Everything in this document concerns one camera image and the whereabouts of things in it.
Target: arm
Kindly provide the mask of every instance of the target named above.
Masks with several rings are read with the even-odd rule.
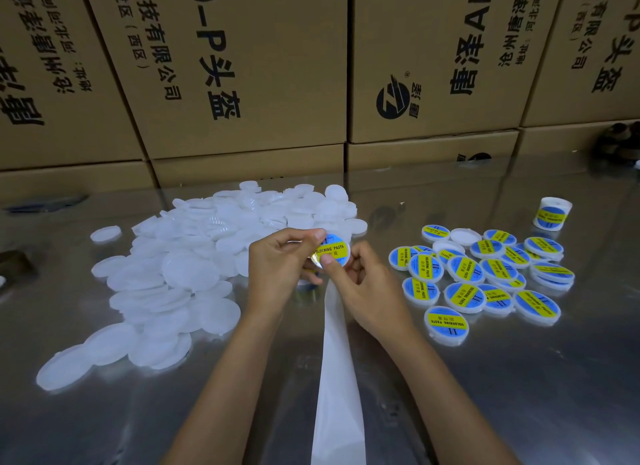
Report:
[[[520,463],[413,326],[396,278],[371,246],[356,244],[351,254],[345,268],[328,255],[321,263],[358,323],[403,374],[441,465]]]
[[[285,303],[324,230],[285,229],[249,248],[249,298],[220,361],[163,465],[242,462],[269,348]],[[301,240],[302,243],[289,243]]]

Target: stainless steel table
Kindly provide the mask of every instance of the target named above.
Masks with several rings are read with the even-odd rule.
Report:
[[[522,240],[536,233],[531,219],[541,197],[572,201],[557,238],[577,281],[555,297],[560,321],[542,328],[516,315],[479,315],[461,347],[434,346],[524,463],[640,462],[640,190],[633,171],[603,170],[567,154],[265,180],[262,186],[282,190],[308,182],[324,189],[343,177],[359,217],[369,222],[365,238],[383,258],[399,245],[420,243],[420,228],[429,223],[503,229]],[[126,229],[175,196],[207,196],[222,187],[102,194],[53,214],[0,216],[0,249],[25,251],[37,272],[0,294],[0,464],[141,465],[164,454],[224,342],[201,333],[179,368],[151,372],[124,359],[94,367],[59,393],[38,388],[35,376],[56,351],[118,322],[107,301],[111,291],[90,268],[129,250],[133,235]],[[114,224],[125,229],[118,242],[91,243],[93,230]],[[406,277],[397,273],[399,280]],[[234,287],[244,307],[246,280],[236,277]],[[322,302],[320,288],[296,293],[286,309],[247,464],[309,463]],[[411,308],[424,331],[424,311]],[[367,462],[429,463],[427,431],[396,367],[352,320],[348,332]]]

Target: white plastic strip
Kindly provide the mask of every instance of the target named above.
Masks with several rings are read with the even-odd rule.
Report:
[[[366,465],[362,404],[344,308],[332,281],[324,295],[324,346],[311,465]]]

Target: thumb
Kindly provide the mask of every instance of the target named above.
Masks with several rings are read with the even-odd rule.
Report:
[[[338,288],[340,295],[346,297],[346,295],[353,290],[355,284],[351,281],[351,278],[349,278],[344,268],[342,268],[342,265],[333,259],[330,254],[320,256],[320,263],[336,288]]]
[[[318,229],[313,234],[305,236],[296,248],[296,255],[301,261],[305,261],[305,259],[314,254],[325,237],[326,231],[323,229]]]

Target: hand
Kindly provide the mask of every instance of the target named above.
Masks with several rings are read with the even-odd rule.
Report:
[[[323,229],[285,228],[252,243],[249,246],[248,313],[266,312],[279,318],[298,284],[303,265],[325,236]]]
[[[380,343],[415,329],[398,281],[369,243],[355,244],[344,268],[329,254],[320,262],[358,324]]]

